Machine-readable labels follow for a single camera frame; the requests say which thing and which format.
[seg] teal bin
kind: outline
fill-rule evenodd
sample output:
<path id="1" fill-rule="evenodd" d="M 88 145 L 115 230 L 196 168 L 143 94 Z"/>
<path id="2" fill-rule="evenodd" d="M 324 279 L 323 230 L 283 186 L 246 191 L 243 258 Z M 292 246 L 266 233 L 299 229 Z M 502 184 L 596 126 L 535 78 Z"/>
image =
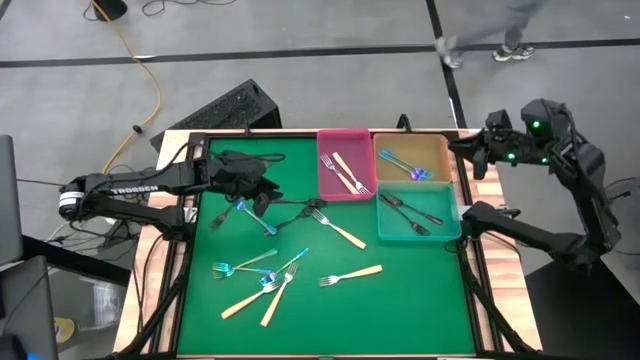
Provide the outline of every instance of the teal bin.
<path id="1" fill-rule="evenodd" d="M 434 223 L 407 206 L 398 207 L 402 213 L 430 232 L 426 236 L 416 233 L 407 219 L 381 200 L 380 194 L 385 193 L 390 193 L 406 205 L 441 219 L 442 225 Z M 378 182 L 376 201 L 378 235 L 382 240 L 445 242 L 457 239 L 462 234 L 456 195 L 450 183 Z"/>

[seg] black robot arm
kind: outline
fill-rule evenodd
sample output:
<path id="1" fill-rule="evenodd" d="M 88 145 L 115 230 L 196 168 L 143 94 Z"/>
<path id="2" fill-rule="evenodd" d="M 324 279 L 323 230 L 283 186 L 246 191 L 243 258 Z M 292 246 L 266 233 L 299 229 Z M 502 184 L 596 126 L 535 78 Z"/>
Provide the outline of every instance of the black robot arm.
<path id="1" fill-rule="evenodd" d="M 513 130 L 505 110 L 489 114 L 486 129 L 449 143 L 449 149 L 473 163 L 475 179 L 483 179 L 487 164 L 498 161 L 549 167 L 576 203 L 585 234 L 550 233 L 499 215 L 478 202 L 463 214 L 465 233 L 477 237 L 494 230 L 549 253 L 572 267 L 589 267 L 620 240 L 618 222 L 609 208 L 603 180 L 602 150 L 577 133 L 571 112 L 548 100 L 534 100 L 522 109 L 527 132 Z"/>
<path id="2" fill-rule="evenodd" d="M 187 217 L 182 207 L 157 209 L 113 197 L 156 191 L 187 196 L 210 191 L 225 194 L 230 202 L 253 199 L 255 213 L 262 216 L 269 202 L 282 196 L 275 191 L 279 186 L 262 176 L 265 161 L 284 158 L 280 154 L 270 156 L 225 151 L 180 163 L 171 161 L 160 170 L 80 176 L 60 188 L 58 211 L 69 221 L 105 216 L 153 225 L 167 237 L 183 239 L 190 233 L 186 227 L 193 218 Z"/>

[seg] plastic bin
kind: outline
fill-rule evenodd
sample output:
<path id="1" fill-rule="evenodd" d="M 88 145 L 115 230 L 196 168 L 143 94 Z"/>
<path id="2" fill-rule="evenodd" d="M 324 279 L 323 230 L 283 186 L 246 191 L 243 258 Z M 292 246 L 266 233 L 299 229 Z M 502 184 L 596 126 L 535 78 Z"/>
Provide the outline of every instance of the plastic bin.
<path id="1" fill-rule="evenodd" d="M 364 201 L 373 197 L 376 174 L 373 161 L 371 134 L 367 129 L 327 129 L 318 131 L 318 187 L 320 197 L 326 201 Z M 327 154 L 336 169 L 355 187 L 351 177 L 338 164 L 332 154 L 337 152 L 371 194 L 352 194 L 338 175 L 320 160 Z"/>
<path id="2" fill-rule="evenodd" d="M 447 139 L 434 134 L 376 134 L 373 137 L 376 178 L 378 181 L 412 181 L 405 170 L 377 154 L 389 149 L 402 160 L 431 171 L 430 181 L 451 182 L 451 165 Z"/>
<path id="3" fill-rule="evenodd" d="M 407 219 L 382 202 L 380 194 L 385 192 L 391 193 L 391 195 L 399 198 L 407 205 L 440 218 L 443 224 L 437 225 L 406 206 L 400 206 L 400 211 L 431 232 L 427 236 L 416 233 Z M 462 234 L 455 191 L 451 184 L 379 182 L 376 199 L 378 206 L 378 235 L 382 240 L 444 242 L 457 239 Z"/>

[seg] floor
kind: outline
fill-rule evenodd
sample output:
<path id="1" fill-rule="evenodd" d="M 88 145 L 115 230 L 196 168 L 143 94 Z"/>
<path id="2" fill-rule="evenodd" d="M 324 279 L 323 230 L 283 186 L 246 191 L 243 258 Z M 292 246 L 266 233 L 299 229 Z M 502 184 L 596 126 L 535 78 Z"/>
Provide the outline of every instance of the floor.
<path id="1" fill-rule="evenodd" d="M 487 17 L 501 14 L 505 2 L 435 1 L 445 34 L 484 24 Z M 65 183 L 100 171 L 131 125 L 145 119 L 155 105 L 147 75 L 137 65 L 119 62 L 127 54 L 109 26 L 82 17 L 87 0 L 64 5 L 45 0 L 0 3 L 0 133 L 14 138 L 18 176 Z M 156 153 L 146 139 L 249 78 L 278 103 L 285 127 L 389 127 L 401 113 L 415 127 L 455 128 L 456 121 L 459 125 L 463 120 L 452 113 L 451 88 L 428 47 L 434 28 L 423 0 L 168 3 L 155 17 L 142 13 L 144 3 L 127 1 L 129 10 L 117 23 L 136 55 L 166 55 L 149 65 L 161 84 L 164 104 L 118 164 L 153 165 Z M 520 129 L 524 127 L 518 121 L 519 109 L 530 100 L 565 102 L 578 130 L 606 153 L 605 183 L 637 175 L 639 169 L 630 167 L 628 158 L 640 151 L 635 122 L 640 113 L 638 38 L 636 0 L 551 1 L 525 31 L 525 40 L 541 43 L 537 54 L 525 63 L 498 64 L 490 57 L 492 45 L 476 47 L 454 73 L 459 93 L 454 102 L 461 104 L 469 127 L 483 126 L 488 112 L 506 108 Z M 608 41 L 619 39 L 629 41 Z M 496 35 L 481 43 L 500 40 Z M 419 50 L 241 60 L 211 56 L 401 45 Z M 209 54 L 205 59 L 212 60 L 191 61 L 189 55 L 194 54 Z M 54 59 L 62 63 L 46 61 Z M 84 59 L 79 64 L 85 65 L 54 66 L 69 59 Z M 545 169 L 501 165 L 499 170 L 506 200 L 522 209 L 522 220 L 552 231 L 581 231 L 570 194 Z M 47 238 L 62 223 L 57 189 L 21 183 L 19 190 L 24 232 Z M 623 234 L 619 251 L 640 252 L 640 225 L 634 216 L 638 205 L 623 199 L 614 207 Z M 101 221 L 88 226 L 108 227 Z M 127 250 L 123 244 L 97 256 L 110 259 Z M 536 250 L 520 250 L 526 273 L 549 261 Z M 132 254 L 129 251 L 116 263 L 131 266 Z M 604 259 L 640 301 L 640 256 L 612 252 Z M 92 306 L 92 289 L 86 282 L 63 272 L 51 278 L 60 290 L 56 293 L 72 291 Z M 56 298 L 54 308 L 72 318 L 88 311 Z M 106 355 L 115 332 L 106 329 L 93 335 L 90 346 L 73 344 L 63 358 Z"/>

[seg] person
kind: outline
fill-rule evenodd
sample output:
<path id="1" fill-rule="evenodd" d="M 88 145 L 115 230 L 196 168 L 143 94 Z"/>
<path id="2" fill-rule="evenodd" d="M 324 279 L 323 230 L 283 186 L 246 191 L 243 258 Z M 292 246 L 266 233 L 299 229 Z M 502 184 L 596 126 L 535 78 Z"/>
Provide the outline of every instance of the person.
<path id="1" fill-rule="evenodd" d="M 546 0 L 509 0 L 505 8 L 506 14 L 488 19 L 485 25 L 476 31 L 440 37 L 434 42 L 435 49 L 445 65 L 458 69 L 462 66 L 462 53 L 458 48 L 504 31 L 504 43 L 493 52 L 493 59 L 499 62 L 512 59 L 527 60 L 533 55 L 535 49 L 521 42 L 522 30 L 527 27 L 531 17 L 542 8 L 545 2 Z"/>

